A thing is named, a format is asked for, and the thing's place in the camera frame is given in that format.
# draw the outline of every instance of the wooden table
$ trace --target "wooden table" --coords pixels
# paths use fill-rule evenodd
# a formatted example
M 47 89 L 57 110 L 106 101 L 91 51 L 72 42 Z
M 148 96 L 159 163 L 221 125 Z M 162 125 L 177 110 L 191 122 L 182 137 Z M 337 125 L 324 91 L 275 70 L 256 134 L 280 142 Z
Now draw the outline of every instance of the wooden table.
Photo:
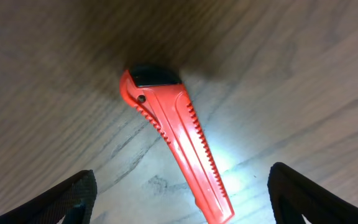
M 171 152 L 119 96 L 177 69 L 236 211 L 274 223 L 282 161 L 358 206 L 358 0 L 0 0 L 0 214 L 93 169 L 93 223 L 204 223 Z

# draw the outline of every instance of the red object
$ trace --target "red object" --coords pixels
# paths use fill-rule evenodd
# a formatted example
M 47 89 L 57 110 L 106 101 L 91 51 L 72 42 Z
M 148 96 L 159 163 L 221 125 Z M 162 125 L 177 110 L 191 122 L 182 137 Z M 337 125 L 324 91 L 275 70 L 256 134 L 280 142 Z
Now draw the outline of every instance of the red object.
M 185 86 L 138 87 L 126 70 L 120 92 L 167 142 L 207 222 L 226 223 L 232 218 L 233 207 Z

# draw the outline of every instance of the black object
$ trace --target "black object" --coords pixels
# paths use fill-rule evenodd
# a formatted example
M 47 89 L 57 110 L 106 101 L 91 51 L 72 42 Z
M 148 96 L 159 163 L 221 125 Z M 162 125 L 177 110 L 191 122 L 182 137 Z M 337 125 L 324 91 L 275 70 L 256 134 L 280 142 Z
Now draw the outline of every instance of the black object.
M 358 208 L 278 162 L 268 178 L 268 192 L 278 224 L 358 223 Z
M 156 65 L 136 65 L 129 73 L 138 87 L 181 84 L 175 72 Z
M 88 224 L 97 195 L 92 170 L 83 170 L 0 216 L 0 223 Z

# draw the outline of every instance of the box cutter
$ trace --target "box cutter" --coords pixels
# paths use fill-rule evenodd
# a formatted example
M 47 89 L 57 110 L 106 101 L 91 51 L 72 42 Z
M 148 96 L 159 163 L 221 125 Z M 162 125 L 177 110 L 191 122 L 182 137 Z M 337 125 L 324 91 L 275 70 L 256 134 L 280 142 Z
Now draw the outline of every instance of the box cutter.
M 226 223 L 234 210 L 178 76 L 166 68 L 138 65 L 124 72 L 119 85 L 125 102 L 145 116 L 167 143 L 207 222 Z

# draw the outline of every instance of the hole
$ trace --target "hole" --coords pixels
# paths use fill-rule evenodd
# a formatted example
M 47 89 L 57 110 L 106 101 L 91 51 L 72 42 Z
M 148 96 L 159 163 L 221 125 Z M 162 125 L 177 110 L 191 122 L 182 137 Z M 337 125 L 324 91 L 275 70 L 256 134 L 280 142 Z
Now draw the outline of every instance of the hole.
M 139 101 L 139 103 L 144 103 L 144 102 L 146 102 L 146 96 L 144 96 L 144 95 L 139 95 L 139 96 L 137 97 L 137 101 Z

